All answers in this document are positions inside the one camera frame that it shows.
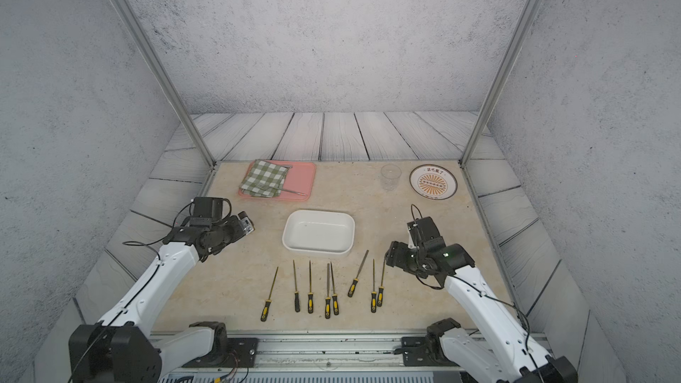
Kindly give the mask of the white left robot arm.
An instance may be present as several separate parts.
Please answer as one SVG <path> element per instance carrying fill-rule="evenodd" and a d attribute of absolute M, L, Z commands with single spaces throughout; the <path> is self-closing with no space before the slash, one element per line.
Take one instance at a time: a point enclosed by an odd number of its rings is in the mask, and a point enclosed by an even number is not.
<path fill-rule="evenodd" d="M 248 236 L 245 212 L 213 221 L 189 217 L 173 229 L 156 259 L 129 292 L 96 324 L 82 324 L 68 341 L 72 382 L 157 382 L 188 363 L 237 363 L 225 325 L 198 322 L 155 345 L 154 324 L 189 271 Z"/>

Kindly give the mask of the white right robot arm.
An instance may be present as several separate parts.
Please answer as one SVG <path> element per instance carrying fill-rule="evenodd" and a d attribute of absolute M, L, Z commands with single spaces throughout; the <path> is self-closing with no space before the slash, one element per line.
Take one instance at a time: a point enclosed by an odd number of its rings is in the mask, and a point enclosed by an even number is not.
<path fill-rule="evenodd" d="M 427 328 L 420 345 L 397 349 L 406 365 L 453 363 L 477 382 L 578 381 L 574 365 L 535 342 L 528 319 L 520 310 L 511 313 L 514 305 L 496 297 L 462 246 L 446 246 L 441 239 L 433 239 L 409 248 L 394 241 L 386 253 L 386 265 L 418 278 L 435 277 L 439 288 L 464 308 L 485 340 L 480 344 L 459 322 L 446 318 Z"/>

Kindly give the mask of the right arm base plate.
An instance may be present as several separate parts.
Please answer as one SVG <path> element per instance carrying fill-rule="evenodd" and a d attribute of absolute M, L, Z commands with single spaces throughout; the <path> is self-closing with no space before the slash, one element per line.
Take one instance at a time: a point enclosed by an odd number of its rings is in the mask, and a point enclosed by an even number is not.
<path fill-rule="evenodd" d="M 459 322 L 449 317 L 427 327 L 426 335 L 419 337 L 403 337 L 401 346 L 393 350 L 393 354 L 402 356 L 406 367 L 416 366 L 457 366 L 450 361 L 441 347 L 440 338 L 453 329 L 460 329 Z"/>

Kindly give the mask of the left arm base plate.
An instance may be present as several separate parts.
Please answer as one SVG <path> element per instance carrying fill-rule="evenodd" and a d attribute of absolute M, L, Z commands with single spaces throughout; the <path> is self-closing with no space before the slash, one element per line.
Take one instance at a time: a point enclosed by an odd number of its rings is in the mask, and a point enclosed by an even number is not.
<path fill-rule="evenodd" d="M 184 365 L 184 368 L 250 368 L 255 365 L 259 340 L 255 337 L 233 337 L 228 335 L 225 323 L 197 322 L 190 329 L 209 328 L 214 331 L 211 351 L 198 356 Z"/>

